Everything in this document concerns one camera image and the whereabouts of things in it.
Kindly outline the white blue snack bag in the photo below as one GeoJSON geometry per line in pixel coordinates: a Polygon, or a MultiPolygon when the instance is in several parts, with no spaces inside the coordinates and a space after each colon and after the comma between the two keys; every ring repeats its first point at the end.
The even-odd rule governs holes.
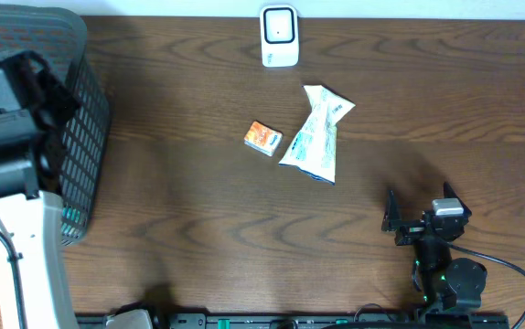
{"type": "Polygon", "coordinates": [[[311,111],[279,165],[296,167],[315,180],[334,185],[338,122],[355,104],[322,85],[304,85],[311,111]]]}

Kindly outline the orange tissue pack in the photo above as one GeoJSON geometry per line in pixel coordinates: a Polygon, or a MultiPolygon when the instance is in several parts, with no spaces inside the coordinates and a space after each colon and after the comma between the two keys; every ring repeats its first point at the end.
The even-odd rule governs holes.
{"type": "Polygon", "coordinates": [[[243,141],[251,148],[272,156],[283,139],[283,134],[260,122],[254,121],[243,141]]]}

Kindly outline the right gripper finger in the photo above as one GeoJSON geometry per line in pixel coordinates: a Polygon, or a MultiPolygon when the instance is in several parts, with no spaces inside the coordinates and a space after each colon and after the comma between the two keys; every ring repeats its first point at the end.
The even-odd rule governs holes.
{"type": "Polygon", "coordinates": [[[398,202],[393,191],[389,190],[387,194],[387,202],[381,224],[381,230],[384,232],[392,232],[397,230],[401,225],[402,216],[398,202]]]}
{"type": "Polygon", "coordinates": [[[455,190],[451,187],[451,185],[448,182],[443,183],[443,193],[444,198],[453,198],[456,199],[460,204],[462,204],[462,200],[456,194],[455,190]]]}

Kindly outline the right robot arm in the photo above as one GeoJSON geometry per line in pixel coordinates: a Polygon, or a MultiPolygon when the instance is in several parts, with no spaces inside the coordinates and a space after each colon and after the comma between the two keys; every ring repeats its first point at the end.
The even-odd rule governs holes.
{"type": "Polygon", "coordinates": [[[423,293],[424,306],[415,312],[420,322],[427,318],[468,314],[481,306],[487,269],[468,258],[453,258],[451,243],[465,233],[471,210],[444,184],[444,196],[419,219],[404,220],[392,191],[388,192],[381,229],[395,234],[395,244],[411,246],[415,253],[414,285],[423,293]]]}

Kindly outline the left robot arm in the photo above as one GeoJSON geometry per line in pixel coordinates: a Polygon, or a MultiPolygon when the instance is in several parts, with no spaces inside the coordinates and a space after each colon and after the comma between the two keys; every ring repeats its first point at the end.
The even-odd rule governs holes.
{"type": "Polygon", "coordinates": [[[0,311],[6,328],[155,328],[144,305],[77,315],[63,249],[90,222],[110,113],[38,53],[0,54],[0,311]]]}

